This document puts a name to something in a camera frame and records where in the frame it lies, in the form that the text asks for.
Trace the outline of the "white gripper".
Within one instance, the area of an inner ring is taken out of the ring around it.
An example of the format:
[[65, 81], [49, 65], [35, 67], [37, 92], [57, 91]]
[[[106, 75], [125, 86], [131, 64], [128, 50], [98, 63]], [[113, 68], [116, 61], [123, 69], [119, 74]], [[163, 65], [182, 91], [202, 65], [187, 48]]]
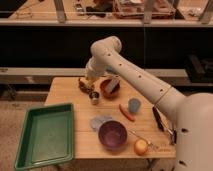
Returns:
[[102, 74], [101, 66], [95, 58], [90, 58], [85, 68], [87, 80], [97, 80]]

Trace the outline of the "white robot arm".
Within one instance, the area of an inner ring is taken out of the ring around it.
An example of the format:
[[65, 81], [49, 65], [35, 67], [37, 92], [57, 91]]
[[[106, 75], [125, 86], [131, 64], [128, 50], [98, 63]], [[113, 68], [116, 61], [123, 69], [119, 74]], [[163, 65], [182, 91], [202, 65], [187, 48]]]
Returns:
[[176, 125], [174, 171], [213, 171], [213, 93], [185, 96], [123, 58], [121, 48], [116, 36], [94, 42], [86, 79], [93, 83], [111, 67]]

